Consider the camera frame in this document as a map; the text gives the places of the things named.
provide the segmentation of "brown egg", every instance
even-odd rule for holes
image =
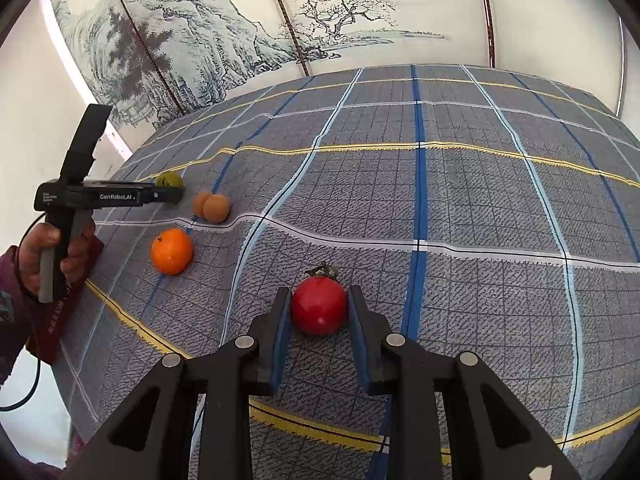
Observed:
[[[193,211],[194,215],[199,216],[200,218],[204,218],[202,207],[207,201],[207,198],[209,198],[210,196],[210,191],[199,191],[196,193],[196,195],[193,197],[193,200],[191,201],[191,210]]]
[[[219,224],[225,221],[229,216],[231,204],[228,197],[220,194],[210,195],[202,207],[204,218],[213,224]]]

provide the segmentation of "painted mountain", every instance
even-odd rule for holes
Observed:
[[[119,0],[100,0],[80,15],[64,0],[54,2],[89,88],[98,102],[114,105],[116,127],[147,120],[162,125],[180,108],[220,102],[227,89],[295,59],[289,40],[272,38],[230,0],[124,2],[137,30]]]

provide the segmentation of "yellow stripe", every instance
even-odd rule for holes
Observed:
[[[94,282],[86,280],[86,285],[89,290],[105,302],[121,322],[135,330],[140,339],[144,340],[161,352],[174,352],[182,355],[185,359],[191,358],[189,354],[180,350],[178,347],[175,347],[160,335],[146,327],[139,320],[130,316],[119,304],[101,291]],[[356,431],[346,430],[345,428],[331,426],[330,424],[325,424],[317,420],[311,420],[304,416],[285,412],[284,410],[280,410],[260,402],[260,400],[255,397],[251,397],[249,400],[249,416],[254,420],[273,426],[274,428],[286,433],[292,433],[303,438],[309,438],[332,446],[349,447],[362,452],[374,452],[380,450],[380,445],[383,439],[381,435],[358,433]],[[572,447],[583,446],[588,442],[594,442],[603,436],[628,426],[639,416],[640,407],[631,410],[625,415],[619,416],[615,420],[605,422],[604,424],[591,428],[590,430],[575,433],[571,438],[567,439],[567,442],[570,442]],[[560,446],[565,442],[565,440],[563,437],[560,437],[556,438],[555,442]],[[440,449],[440,457],[444,465],[451,465],[451,451],[448,447]]]
[[[356,81],[355,84],[383,83],[383,82],[393,82],[393,81],[413,81],[413,80],[414,79],[412,79],[412,78],[372,79],[370,81]],[[469,81],[469,80],[466,80],[466,79],[449,79],[449,78],[443,78],[443,77],[418,77],[418,78],[416,78],[416,80],[418,80],[418,81],[442,81],[442,82],[447,82],[447,83],[473,83],[473,81]],[[509,84],[506,84],[506,83],[488,83],[488,82],[479,82],[479,83],[481,85],[500,86],[500,87],[503,87],[503,88],[512,88],[512,89],[516,89],[516,90],[524,90],[524,91],[527,91],[527,92],[532,92],[533,94],[544,95],[544,96],[547,96],[547,97],[553,97],[555,99],[561,99],[563,101],[568,101],[568,102],[570,102],[572,104],[573,103],[579,104],[576,101],[573,101],[573,100],[568,99],[568,98],[563,97],[563,96],[554,95],[554,94],[548,94],[546,92],[539,92],[537,90],[532,90],[532,89],[529,89],[529,88],[522,88],[522,87],[516,86],[516,85],[509,85]],[[351,83],[334,83],[334,84],[331,84],[331,85],[311,86],[309,88],[301,88],[299,90],[283,90],[282,92],[278,92],[278,93],[275,93],[273,95],[267,95],[265,97],[261,97],[260,99],[256,99],[255,102],[259,103],[261,101],[266,101],[267,99],[273,99],[275,97],[279,97],[281,95],[286,95],[286,94],[297,94],[297,93],[300,93],[300,92],[308,92],[308,91],[311,91],[311,90],[321,90],[321,89],[325,89],[325,88],[335,88],[335,87],[338,87],[338,86],[346,86],[346,85],[349,85],[349,84],[351,84]],[[154,142],[156,142],[156,140],[163,139],[166,136],[169,136],[171,134],[174,134],[174,133],[177,133],[177,132],[179,132],[181,130],[189,128],[193,124],[199,123],[201,121],[205,121],[207,119],[213,118],[215,116],[218,116],[218,115],[223,114],[225,112],[229,112],[231,110],[237,110],[238,108],[242,108],[243,106],[247,106],[248,104],[250,104],[250,102],[245,102],[245,103],[241,103],[239,105],[234,105],[234,106],[231,106],[229,108],[225,108],[224,110],[220,110],[219,112],[214,112],[214,113],[206,115],[204,117],[200,117],[197,120],[192,121],[190,124],[187,124],[186,126],[181,126],[180,128],[176,128],[175,130],[171,130],[171,131],[169,131],[169,132],[167,132],[165,134],[162,134],[161,136],[156,137],[155,139],[150,140],[149,142],[145,142],[144,144],[142,144],[140,146],[140,148],[146,148],[150,144],[153,144]],[[594,107],[591,107],[589,105],[585,105],[585,104],[582,104],[582,103],[580,103],[579,105],[581,107],[588,108],[589,110],[592,110],[594,112],[597,112],[599,114],[607,116],[607,117],[609,117],[611,119],[615,119],[617,121],[620,121],[620,119],[617,118],[616,116],[607,114],[606,112],[603,112],[602,110],[598,110],[597,108],[594,108]]]
[[[618,180],[620,182],[624,182],[629,186],[640,188],[640,183],[636,182],[635,180],[631,180],[629,178],[626,178],[624,176],[621,176],[615,173],[609,173],[609,171],[596,170],[595,168],[588,168],[587,166],[581,166],[580,164],[575,164],[567,160],[559,160],[556,158],[547,158],[545,156],[536,156],[536,155],[525,156],[525,155],[521,155],[519,152],[507,152],[505,150],[494,150],[493,148],[476,146],[474,144],[465,144],[464,142],[441,142],[439,140],[430,140],[428,142],[425,142],[424,146],[427,148],[439,148],[441,150],[459,148],[461,150],[473,150],[475,152],[491,153],[492,155],[508,156],[511,158],[520,158],[522,160],[527,159],[533,162],[537,162],[539,164],[547,164],[549,166],[559,166],[562,168],[569,168],[575,171],[581,171],[582,173],[587,173],[590,175],[603,176],[605,178],[610,178],[612,180]],[[414,150],[417,147],[418,147],[418,144],[416,142],[381,142],[381,143],[375,143],[375,144],[330,144],[327,146],[319,146],[318,148],[316,148],[316,152]],[[228,153],[230,155],[234,155],[238,152],[243,152],[245,150],[269,153],[270,155],[304,155],[305,153],[309,153],[312,151],[311,148],[298,148],[295,150],[270,150],[269,148],[264,148],[261,146],[251,146],[251,145],[241,146],[236,150],[233,148],[222,148],[210,157],[201,158],[199,160],[190,160],[189,162],[185,162],[184,164],[180,164],[179,166],[168,168],[168,170],[162,170],[159,173],[152,173],[150,175],[139,178],[136,180],[136,182],[143,182],[149,178],[155,178],[156,176],[164,173],[165,171],[178,171],[178,170],[183,170],[185,168],[188,168],[190,166],[194,166],[195,164],[205,164],[206,162],[212,161],[221,153]]]

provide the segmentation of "red book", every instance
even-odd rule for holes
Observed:
[[[93,269],[98,256],[102,253],[104,244],[97,237],[92,237],[89,245],[89,257],[86,263],[86,270],[82,278],[71,285],[66,286],[65,295],[59,300],[47,303],[43,306],[44,314],[40,326],[36,330],[38,336],[38,348],[36,348],[34,338],[31,336],[27,341],[26,348],[34,356],[49,365],[53,364],[58,352],[58,343],[65,332],[66,322],[71,317],[78,296],[84,287],[84,280],[87,279],[91,269]]]

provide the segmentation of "green fruit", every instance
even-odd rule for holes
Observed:
[[[184,187],[182,177],[175,171],[164,171],[156,176],[154,180],[156,186]]]

